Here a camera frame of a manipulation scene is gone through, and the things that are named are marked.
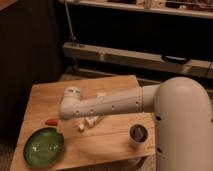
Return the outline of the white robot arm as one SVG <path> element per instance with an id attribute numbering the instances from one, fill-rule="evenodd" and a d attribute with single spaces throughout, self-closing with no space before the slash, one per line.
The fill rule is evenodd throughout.
<path id="1" fill-rule="evenodd" d="M 213 171 L 213 109 L 206 90 L 193 79 L 174 77 L 81 100 L 81 90 L 64 90 L 62 119 L 152 112 L 156 123 L 157 171 Z"/>

